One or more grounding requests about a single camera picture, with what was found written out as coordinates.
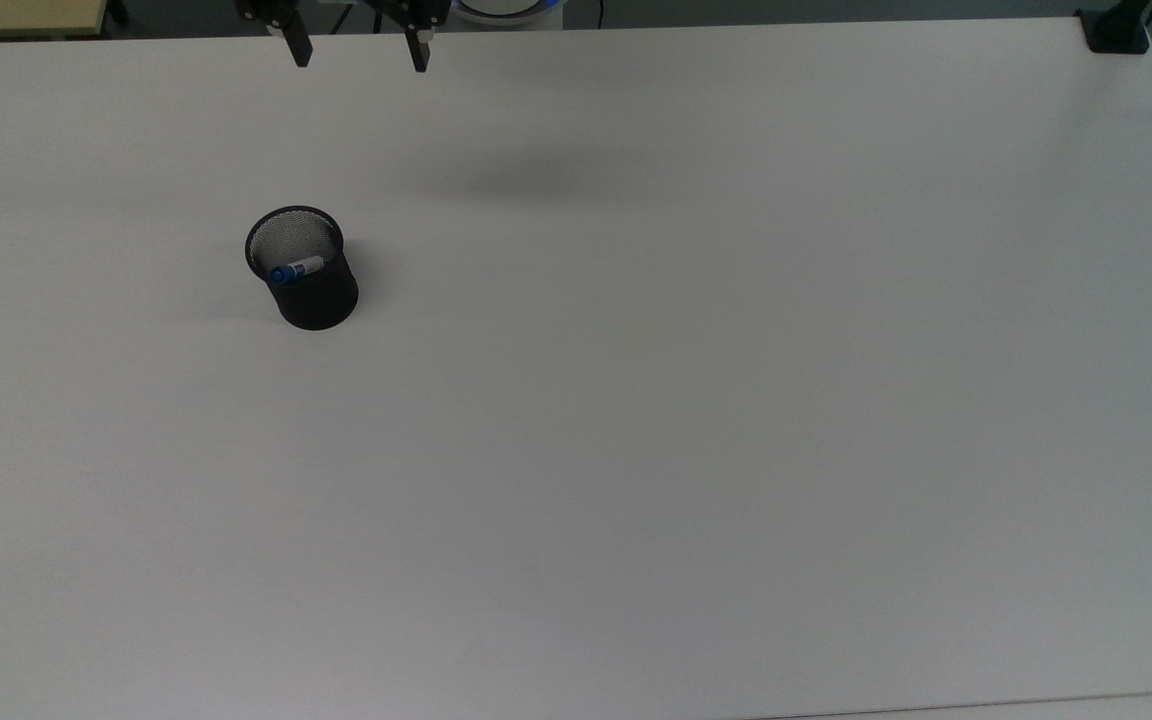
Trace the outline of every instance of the black mesh cup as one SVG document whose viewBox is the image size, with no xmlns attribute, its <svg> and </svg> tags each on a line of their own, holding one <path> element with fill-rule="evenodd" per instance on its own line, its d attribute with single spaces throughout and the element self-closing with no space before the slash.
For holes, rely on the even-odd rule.
<svg viewBox="0 0 1152 720">
<path fill-rule="evenodd" d="M 270 287 L 279 313 L 298 328 L 333 327 L 358 304 L 344 238 L 323 210 L 293 205 L 262 218 L 247 234 L 247 266 Z M 287 268 L 308 273 L 283 273 Z"/>
</svg>

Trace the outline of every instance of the black cable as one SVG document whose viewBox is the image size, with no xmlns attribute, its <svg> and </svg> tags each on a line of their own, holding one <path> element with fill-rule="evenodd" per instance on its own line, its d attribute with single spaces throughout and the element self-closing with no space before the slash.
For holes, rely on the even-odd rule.
<svg viewBox="0 0 1152 720">
<path fill-rule="evenodd" d="M 338 20 L 338 23 L 335 24 L 334 28 L 332 28 L 332 35 L 335 35 L 335 31 L 338 31 L 340 29 L 340 26 L 342 26 L 344 24 L 344 18 L 349 17 L 349 10 L 351 10 L 351 9 L 353 9 L 353 5 L 344 6 L 344 12 L 340 13 L 340 18 Z"/>
</svg>

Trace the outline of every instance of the table surface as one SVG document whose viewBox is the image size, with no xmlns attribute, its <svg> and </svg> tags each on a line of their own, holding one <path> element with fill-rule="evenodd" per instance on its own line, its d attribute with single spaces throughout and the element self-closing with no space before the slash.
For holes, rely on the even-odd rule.
<svg viewBox="0 0 1152 720">
<path fill-rule="evenodd" d="M 0 0 L 0 36 L 96 35 L 105 0 Z"/>
<path fill-rule="evenodd" d="M 1152 694 L 1152 54 L 314 44 L 0 46 L 0 719 Z"/>
</svg>

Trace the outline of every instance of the marker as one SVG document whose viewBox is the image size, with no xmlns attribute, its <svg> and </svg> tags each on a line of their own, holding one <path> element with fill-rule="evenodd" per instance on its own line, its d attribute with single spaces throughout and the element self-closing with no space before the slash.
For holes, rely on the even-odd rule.
<svg viewBox="0 0 1152 720">
<path fill-rule="evenodd" d="M 306 258 L 305 260 L 296 260 L 296 263 L 288 263 L 287 265 L 279 265 L 270 271 L 270 282 L 274 285 L 288 285 L 290 282 L 296 282 L 303 276 L 319 272 L 325 265 L 323 256 L 316 255 L 312 258 Z"/>
</svg>

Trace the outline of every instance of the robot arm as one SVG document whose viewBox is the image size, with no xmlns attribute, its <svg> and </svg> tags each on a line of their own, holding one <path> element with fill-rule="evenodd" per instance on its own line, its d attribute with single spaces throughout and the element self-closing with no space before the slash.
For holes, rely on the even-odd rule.
<svg viewBox="0 0 1152 720">
<path fill-rule="evenodd" d="M 310 65 L 314 45 L 305 31 L 297 5 L 301 0 L 234 0 L 238 17 L 265 23 L 273 35 L 280 35 L 291 51 L 291 59 L 301 68 Z M 364 0 L 372 9 L 392 18 L 403 28 L 407 48 L 411 51 L 417 73 L 429 68 L 429 43 L 434 40 L 434 28 L 447 22 L 452 0 Z"/>
</svg>

